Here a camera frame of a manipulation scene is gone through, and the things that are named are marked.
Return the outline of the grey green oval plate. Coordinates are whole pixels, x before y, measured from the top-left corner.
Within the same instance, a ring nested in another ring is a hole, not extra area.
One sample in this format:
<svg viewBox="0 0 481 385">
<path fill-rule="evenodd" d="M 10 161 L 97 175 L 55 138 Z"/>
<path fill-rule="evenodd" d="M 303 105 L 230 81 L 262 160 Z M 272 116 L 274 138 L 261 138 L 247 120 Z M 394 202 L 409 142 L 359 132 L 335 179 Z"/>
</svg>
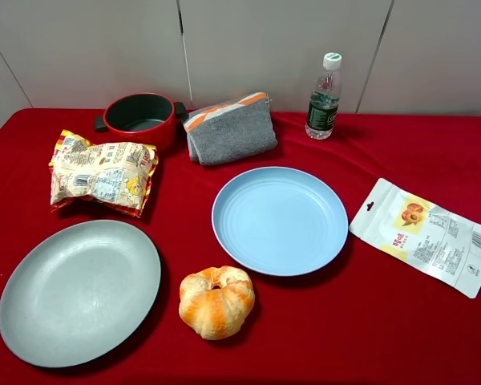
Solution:
<svg viewBox="0 0 481 385">
<path fill-rule="evenodd" d="M 134 225 L 72 225 L 33 248 L 10 275 L 0 335 L 15 356 L 38 367 L 87 363 L 135 332 L 160 280 L 158 250 Z"/>
</svg>

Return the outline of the orange white bread bun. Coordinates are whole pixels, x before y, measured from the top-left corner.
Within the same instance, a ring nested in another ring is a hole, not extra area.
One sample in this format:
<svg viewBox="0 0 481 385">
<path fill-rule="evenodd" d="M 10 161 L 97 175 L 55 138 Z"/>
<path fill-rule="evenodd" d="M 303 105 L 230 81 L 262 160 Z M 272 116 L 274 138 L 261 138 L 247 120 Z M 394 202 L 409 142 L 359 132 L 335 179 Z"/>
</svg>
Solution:
<svg viewBox="0 0 481 385">
<path fill-rule="evenodd" d="M 249 275 L 232 266 L 210 267 L 180 283 L 179 316 L 205 340 L 236 334 L 255 303 Z"/>
</svg>

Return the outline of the light blue round plate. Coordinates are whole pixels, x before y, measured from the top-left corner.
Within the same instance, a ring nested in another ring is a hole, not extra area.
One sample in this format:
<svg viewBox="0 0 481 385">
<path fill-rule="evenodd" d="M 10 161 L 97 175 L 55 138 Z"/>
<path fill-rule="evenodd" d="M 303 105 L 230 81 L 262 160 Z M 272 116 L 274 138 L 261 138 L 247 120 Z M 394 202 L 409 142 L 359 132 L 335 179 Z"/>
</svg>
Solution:
<svg viewBox="0 0 481 385">
<path fill-rule="evenodd" d="M 335 191 L 295 168 L 243 172 L 212 206 L 212 229 L 223 250 L 244 267 L 278 277 L 328 265 L 342 251 L 348 225 Z"/>
</svg>

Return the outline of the red cooking pot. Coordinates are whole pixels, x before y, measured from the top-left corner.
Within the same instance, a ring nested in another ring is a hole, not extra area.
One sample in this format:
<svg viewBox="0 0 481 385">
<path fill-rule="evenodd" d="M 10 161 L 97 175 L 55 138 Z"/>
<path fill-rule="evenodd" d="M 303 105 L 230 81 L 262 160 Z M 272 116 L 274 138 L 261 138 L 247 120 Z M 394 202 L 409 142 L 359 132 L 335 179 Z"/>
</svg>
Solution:
<svg viewBox="0 0 481 385">
<path fill-rule="evenodd" d="M 95 117 L 96 132 L 109 132 L 116 141 L 150 144 L 160 151 L 172 146 L 177 124 L 188 118 L 181 102 L 151 92 L 124 96 Z"/>
</svg>

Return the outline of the yellow red snack bag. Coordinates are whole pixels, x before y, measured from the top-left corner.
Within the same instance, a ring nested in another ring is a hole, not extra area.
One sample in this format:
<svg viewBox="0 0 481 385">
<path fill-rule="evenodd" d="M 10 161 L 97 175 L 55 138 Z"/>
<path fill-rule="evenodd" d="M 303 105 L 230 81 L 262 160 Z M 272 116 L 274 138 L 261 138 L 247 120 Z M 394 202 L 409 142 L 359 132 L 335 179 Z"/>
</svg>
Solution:
<svg viewBox="0 0 481 385">
<path fill-rule="evenodd" d="M 131 217 L 140 217 L 158 163 L 154 145 L 92 144 L 63 130 L 49 163 L 51 208 L 61 209 L 80 199 L 98 201 Z"/>
</svg>

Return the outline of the grey folded towel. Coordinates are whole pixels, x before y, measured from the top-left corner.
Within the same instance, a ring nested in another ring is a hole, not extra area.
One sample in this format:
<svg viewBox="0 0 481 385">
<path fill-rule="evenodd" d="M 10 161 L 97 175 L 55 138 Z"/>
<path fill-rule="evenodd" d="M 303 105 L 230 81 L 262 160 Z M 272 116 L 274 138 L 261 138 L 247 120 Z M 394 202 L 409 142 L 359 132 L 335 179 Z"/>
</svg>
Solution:
<svg viewBox="0 0 481 385">
<path fill-rule="evenodd" d="M 230 163 L 277 146 L 264 92 L 193 111 L 184 130 L 190 159 L 202 166 Z"/>
</svg>

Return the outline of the red tablecloth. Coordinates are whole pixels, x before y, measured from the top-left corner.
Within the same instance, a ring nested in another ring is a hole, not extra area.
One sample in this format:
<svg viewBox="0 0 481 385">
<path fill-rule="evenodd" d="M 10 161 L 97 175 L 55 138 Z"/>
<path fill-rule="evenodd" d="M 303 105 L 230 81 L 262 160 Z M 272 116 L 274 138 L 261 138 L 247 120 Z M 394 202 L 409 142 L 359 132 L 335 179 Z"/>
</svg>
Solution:
<svg viewBox="0 0 481 385">
<path fill-rule="evenodd" d="M 94 110 L 33 109 L 0 129 L 0 297 L 16 265 L 67 226 L 120 214 L 95 202 L 50 207 L 59 133 L 93 143 Z M 0 336 L 0 384 L 481 384 L 481 290 L 457 290 L 349 237 L 325 268 L 294 278 L 251 273 L 256 304 L 239 333 L 207 342 L 178 315 L 188 274 L 231 258 L 211 225 L 225 183 L 252 168 L 298 168 L 326 182 L 353 216 L 378 178 L 481 224 L 481 117 L 340 115 L 324 141 L 305 115 L 275 112 L 278 145 L 217 168 L 190 161 L 184 138 L 160 158 L 142 229 L 160 253 L 160 292 L 124 343 L 78 367 L 44 369 Z"/>
</svg>

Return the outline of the white dried fruit pouch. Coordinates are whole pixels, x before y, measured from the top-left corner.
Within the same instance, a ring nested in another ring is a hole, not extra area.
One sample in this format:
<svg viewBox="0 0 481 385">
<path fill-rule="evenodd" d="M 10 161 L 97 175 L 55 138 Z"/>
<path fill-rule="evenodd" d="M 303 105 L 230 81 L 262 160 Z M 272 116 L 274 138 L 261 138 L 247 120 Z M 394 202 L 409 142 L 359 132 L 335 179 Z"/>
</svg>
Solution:
<svg viewBox="0 0 481 385">
<path fill-rule="evenodd" d="M 378 179 L 349 226 L 376 249 L 476 298 L 481 225 Z"/>
</svg>

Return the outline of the clear plastic water bottle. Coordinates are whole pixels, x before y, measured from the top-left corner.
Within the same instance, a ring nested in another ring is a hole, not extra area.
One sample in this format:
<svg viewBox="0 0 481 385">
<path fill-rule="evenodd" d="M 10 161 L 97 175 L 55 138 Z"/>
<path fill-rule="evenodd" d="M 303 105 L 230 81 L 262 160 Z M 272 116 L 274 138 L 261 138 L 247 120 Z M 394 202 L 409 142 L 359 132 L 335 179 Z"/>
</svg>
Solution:
<svg viewBox="0 0 481 385">
<path fill-rule="evenodd" d="M 327 139 L 335 123 L 342 94 L 341 81 L 342 55 L 329 52 L 324 55 L 323 73 L 310 93 L 305 131 L 315 140 Z"/>
</svg>

